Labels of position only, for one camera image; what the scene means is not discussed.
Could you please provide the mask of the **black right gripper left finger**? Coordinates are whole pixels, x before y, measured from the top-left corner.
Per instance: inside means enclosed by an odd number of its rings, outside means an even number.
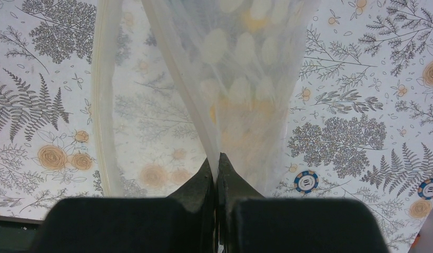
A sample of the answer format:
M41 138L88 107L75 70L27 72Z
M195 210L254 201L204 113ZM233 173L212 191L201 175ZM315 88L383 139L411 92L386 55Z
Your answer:
M163 198L66 198L31 252L214 252L214 183L207 161Z

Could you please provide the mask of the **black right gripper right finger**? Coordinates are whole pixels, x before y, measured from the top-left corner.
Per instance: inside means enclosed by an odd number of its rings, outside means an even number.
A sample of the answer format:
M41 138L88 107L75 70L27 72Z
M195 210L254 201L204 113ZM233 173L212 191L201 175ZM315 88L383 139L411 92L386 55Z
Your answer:
M216 209L223 252L387 252L369 209L339 198L266 198L220 155Z

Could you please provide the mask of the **clear zip top bag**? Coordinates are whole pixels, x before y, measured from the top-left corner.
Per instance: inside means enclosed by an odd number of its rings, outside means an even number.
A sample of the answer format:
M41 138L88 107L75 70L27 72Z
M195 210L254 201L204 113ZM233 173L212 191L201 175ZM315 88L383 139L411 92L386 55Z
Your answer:
M260 193L280 164L289 103L319 1L143 1L158 49L218 175Z

